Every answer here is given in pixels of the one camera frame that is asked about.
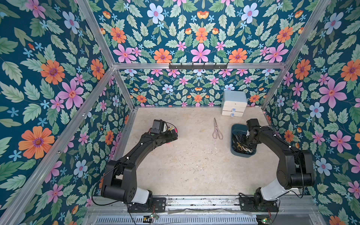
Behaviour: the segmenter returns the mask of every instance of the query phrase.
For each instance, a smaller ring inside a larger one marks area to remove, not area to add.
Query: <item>small blue flower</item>
[[[58,218],[58,220],[63,221],[64,218],[65,218],[65,212],[60,213],[60,217]]]
[[[208,18],[208,21],[210,21],[210,23],[211,23],[213,20],[215,20],[215,19],[214,19],[214,16],[213,16],[213,15],[210,15],[209,18]]]
[[[301,18],[300,18],[299,20],[302,22],[303,20],[306,19],[306,16],[307,16],[307,15],[302,14],[302,15],[301,15]]]
[[[21,155],[20,155],[20,154],[21,154],[21,151],[18,152],[18,151],[16,151],[16,150],[14,150],[13,153],[14,153],[14,154],[13,154],[13,155],[10,155],[9,158],[10,158],[10,159],[13,158],[13,161],[14,161],[14,162],[15,162],[18,158],[21,158]]]
[[[195,16],[195,15],[192,15],[190,20],[192,20],[193,23],[194,23],[195,21],[198,21],[198,20],[196,19],[196,16]]]
[[[46,100],[44,100],[43,103],[40,103],[41,106],[44,106],[44,109],[48,108],[49,107],[49,103],[50,102],[47,102]]]
[[[42,49],[44,49],[44,47],[41,46],[41,43],[37,43],[35,42],[35,45],[36,45],[36,49],[38,49],[39,51],[41,51]]]
[[[166,9],[164,9],[164,12],[162,13],[164,15],[164,17],[168,17],[169,16],[169,12],[166,11]]]
[[[14,117],[15,116],[18,116],[19,114],[17,114],[19,111],[18,110],[15,110],[14,107],[11,108],[11,111],[10,110],[7,110],[7,113],[11,113],[11,117]]]
[[[62,170],[60,170],[60,172],[61,172],[61,176],[64,176],[65,174],[66,174],[66,171],[67,171],[67,169],[66,169],[66,167],[64,167]]]
[[[99,20],[101,20],[102,22],[105,22],[104,15],[99,15]]]
[[[26,48],[24,48],[24,55],[27,55],[28,58],[30,58],[30,56],[34,56],[32,53],[32,50],[27,50]]]
[[[47,124],[46,118],[44,118],[44,119],[39,118],[39,121],[40,122],[38,122],[37,125],[41,125],[42,127],[44,127],[44,125]]]
[[[291,13],[290,15],[288,15],[288,19],[291,19],[291,18],[293,18],[293,17],[294,17],[293,13]]]

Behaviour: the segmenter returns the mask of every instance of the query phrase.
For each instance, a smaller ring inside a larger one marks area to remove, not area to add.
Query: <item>green leaf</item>
[[[14,80],[18,85],[21,84],[21,78],[23,78],[23,76],[18,65],[12,62],[4,61],[2,68],[5,71],[5,74],[9,76],[10,80]]]

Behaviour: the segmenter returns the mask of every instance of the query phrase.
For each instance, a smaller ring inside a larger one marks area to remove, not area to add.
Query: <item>aluminum frame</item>
[[[296,57],[300,53],[300,50],[302,49],[305,42],[309,38],[310,33],[315,28],[316,24],[320,20],[320,17],[324,13],[326,7],[328,7],[330,2],[331,0],[319,0],[318,3],[316,4],[314,11],[312,12],[312,14],[309,17],[309,20],[305,24],[304,30],[302,31],[301,35],[299,36],[299,39],[295,43],[295,46],[291,49],[291,52],[286,59],[285,68],[278,74],[276,80],[274,81],[273,85],[271,86],[269,92],[266,95],[265,101],[261,105],[263,111],[265,111],[267,105],[275,95],[285,75],[289,72],[291,65],[294,63]]]
[[[45,177],[54,167],[66,145],[70,142],[72,136],[76,133],[83,119],[86,118],[96,100],[99,98],[103,88],[107,85],[114,73],[114,68],[109,68],[101,80],[97,83],[93,91],[85,100],[84,104],[79,108],[70,123],[65,127],[59,138],[55,141],[49,152],[44,156],[42,161],[36,167],[29,179],[23,185],[19,193],[16,195],[11,205],[6,209],[0,218],[0,225],[13,225],[23,213],[28,203],[31,202],[35,193],[43,184]]]

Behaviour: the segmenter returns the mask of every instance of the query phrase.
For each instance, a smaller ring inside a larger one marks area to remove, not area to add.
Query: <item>orange flower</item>
[[[351,81],[357,80],[357,76],[360,76],[360,59],[351,60],[347,63],[347,66],[344,66],[341,71],[341,77],[344,78],[345,81]]]
[[[105,73],[105,70],[104,70],[104,66],[103,66],[103,63],[100,62],[98,59],[93,59],[91,61],[92,65],[90,65],[91,67],[91,70],[93,71],[93,75],[94,77],[96,77],[98,80],[100,80],[103,76],[104,76],[104,73]]]
[[[172,56],[168,50],[159,49],[155,51],[154,59],[157,63],[171,63]]]
[[[110,35],[113,36],[113,39],[118,43],[125,43],[126,35],[123,30],[120,30],[118,27],[111,28]]]
[[[212,34],[216,35],[218,33],[219,33],[219,29],[217,28],[212,29]]]
[[[127,123],[127,120],[129,119],[129,115],[126,115],[124,124]]]
[[[110,19],[111,18],[111,15],[108,11],[103,11],[103,15],[107,18],[107,19]]]
[[[330,220],[329,220],[330,225],[345,225],[344,221],[341,221],[339,217],[335,216],[331,216]]]
[[[209,12],[208,11],[199,11],[197,13],[199,19],[206,19],[209,16]]]
[[[35,159],[44,157],[44,152],[48,153],[52,143],[54,143],[54,136],[50,136],[51,131],[49,128],[42,130],[42,126],[33,127],[32,132],[30,130],[25,131],[21,135],[26,141],[19,142],[19,150],[26,150],[23,155],[30,159],[35,154]]]
[[[309,65],[310,61],[307,59],[303,59],[301,62],[299,62],[296,66],[297,69],[295,69],[296,79],[303,80],[304,77],[307,77],[309,75],[309,70],[311,69],[311,65]]]
[[[278,39],[278,42],[285,43],[285,41],[290,39],[290,36],[293,34],[292,27],[285,27],[283,30],[279,32],[279,34],[276,36]]]
[[[58,85],[65,78],[64,68],[56,61],[48,60],[47,64],[41,65],[41,68],[41,76],[46,77],[45,81],[49,84]]]
[[[112,132],[112,131],[110,130],[110,131],[108,131],[108,132],[106,133],[106,135],[105,135],[105,143],[106,143],[107,145],[110,145],[110,144],[112,143],[113,139],[114,139],[114,132]]]
[[[294,135],[292,134],[292,131],[290,130],[285,131],[284,138],[287,142],[292,142],[294,140]]]
[[[302,15],[303,12],[304,12],[304,11],[302,11],[302,10],[297,11],[297,12],[295,13],[295,18],[299,18],[299,17]]]
[[[196,32],[196,40],[199,43],[204,43],[204,41],[206,41],[207,39],[207,32],[206,29],[203,27],[200,27],[199,30]]]
[[[260,96],[259,95],[253,95],[250,97],[250,102],[257,102],[259,101]]]
[[[190,28],[186,29],[185,34],[188,34],[188,35],[191,34],[191,29]]]
[[[247,58],[246,53],[246,50],[243,49],[232,51],[231,55],[229,55],[229,63],[243,63],[244,60]]]
[[[79,205],[76,205],[73,209],[72,209],[72,211],[71,211],[71,213],[74,215],[75,213],[77,213],[77,210],[79,209]]]
[[[138,95],[137,97],[138,102],[145,103],[147,101],[145,96]]]
[[[196,95],[196,96],[194,97],[194,100],[195,100],[195,102],[201,102],[201,101],[202,101],[201,95]]]

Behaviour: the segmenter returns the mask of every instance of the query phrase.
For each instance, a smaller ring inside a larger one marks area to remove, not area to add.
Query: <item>floral wallpaper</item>
[[[2,1],[0,27],[2,215],[108,66],[72,0]],[[127,110],[112,77],[18,224],[82,223]]]
[[[360,223],[359,3],[331,2],[267,107],[278,135],[313,153],[305,192],[330,225]]]
[[[116,62],[258,63],[285,61],[317,2],[103,0],[90,6]]]

